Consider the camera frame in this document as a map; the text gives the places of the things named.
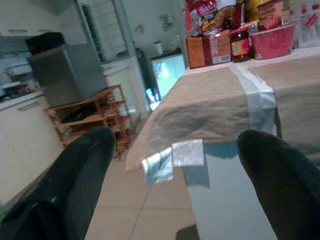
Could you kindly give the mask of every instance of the tiled floor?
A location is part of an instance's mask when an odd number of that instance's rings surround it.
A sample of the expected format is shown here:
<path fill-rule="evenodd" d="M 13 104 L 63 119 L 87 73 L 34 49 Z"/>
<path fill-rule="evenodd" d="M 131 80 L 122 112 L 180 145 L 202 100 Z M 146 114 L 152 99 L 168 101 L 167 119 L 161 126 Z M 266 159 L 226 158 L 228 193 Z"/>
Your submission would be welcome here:
<path fill-rule="evenodd" d="M 124 167 L 111 162 L 86 240 L 175 240 L 196 223 L 182 169 L 174 169 L 173 181 L 148 187 L 142 169 Z"/>

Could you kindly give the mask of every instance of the red container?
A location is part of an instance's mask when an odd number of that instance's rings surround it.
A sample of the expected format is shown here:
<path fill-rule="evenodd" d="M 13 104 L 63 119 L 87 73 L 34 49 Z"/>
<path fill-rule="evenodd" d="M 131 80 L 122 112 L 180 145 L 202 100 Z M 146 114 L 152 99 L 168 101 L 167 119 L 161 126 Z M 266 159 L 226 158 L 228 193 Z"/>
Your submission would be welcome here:
<path fill-rule="evenodd" d="M 281 57 L 292 52 L 294 44 L 294 23 L 274 29 L 251 33 L 250 39 L 255 59 Z"/>

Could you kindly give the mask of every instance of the sauce jar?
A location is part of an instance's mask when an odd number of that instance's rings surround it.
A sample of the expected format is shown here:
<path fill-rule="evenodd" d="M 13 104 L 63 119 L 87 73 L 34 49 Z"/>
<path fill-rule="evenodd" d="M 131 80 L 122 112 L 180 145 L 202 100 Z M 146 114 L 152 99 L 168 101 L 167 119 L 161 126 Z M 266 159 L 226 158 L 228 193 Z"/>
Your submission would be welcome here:
<path fill-rule="evenodd" d="M 242 62 L 252 58 L 247 27 L 240 27 L 230 31 L 230 41 L 233 62 Z"/>

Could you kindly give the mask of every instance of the plastic bag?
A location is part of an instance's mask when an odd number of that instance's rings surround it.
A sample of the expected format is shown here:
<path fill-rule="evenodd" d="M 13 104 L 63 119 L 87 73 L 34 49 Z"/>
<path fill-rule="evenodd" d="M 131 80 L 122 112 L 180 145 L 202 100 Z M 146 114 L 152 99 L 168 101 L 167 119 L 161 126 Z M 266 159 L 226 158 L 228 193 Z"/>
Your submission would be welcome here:
<path fill-rule="evenodd" d="M 235 14 L 235 0 L 186 0 L 186 3 L 194 26 L 189 35 L 195 35 L 194 30 L 203 36 L 217 34 Z"/>

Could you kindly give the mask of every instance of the cabinet door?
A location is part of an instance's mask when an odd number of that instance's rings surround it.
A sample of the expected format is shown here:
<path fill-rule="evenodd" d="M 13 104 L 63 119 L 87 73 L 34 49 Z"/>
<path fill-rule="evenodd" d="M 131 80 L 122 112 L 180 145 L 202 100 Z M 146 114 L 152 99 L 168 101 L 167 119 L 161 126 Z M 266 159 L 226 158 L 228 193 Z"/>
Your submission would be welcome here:
<path fill-rule="evenodd" d="M 109 86 L 121 85 L 126 104 L 129 108 L 129 113 L 132 116 L 133 122 L 136 121 L 138 116 L 141 114 L 139 111 L 138 98 L 134 89 L 133 79 L 129 68 L 124 68 L 106 77 Z M 121 100 L 119 92 L 115 92 L 115 98 L 117 101 Z M 120 114 L 125 115 L 126 109 L 122 106 Z"/>
<path fill-rule="evenodd" d="M 24 1 L 1 0 L 0 31 L 2 36 L 30 36 L 30 21 Z"/>
<path fill-rule="evenodd" d="M 32 181 L 32 177 L 2 125 L 3 113 L 0 112 L 0 202 L 6 204 Z"/>
<path fill-rule="evenodd" d="M 34 35 L 60 32 L 60 24 L 51 0 L 34 0 L 26 3 L 30 28 Z"/>
<path fill-rule="evenodd" d="M 35 36 L 59 30 L 58 16 L 50 0 L 1 0 L 2 36 Z"/>
<path fill-rule="evenodd" d="M 45 107 L 45 98 L 38 97 L 3 111 L 5 114 L 1 120 L 15 151 L 22 157 L 33 179 L 63 150 L 56 131 L 43 112 Z"/>

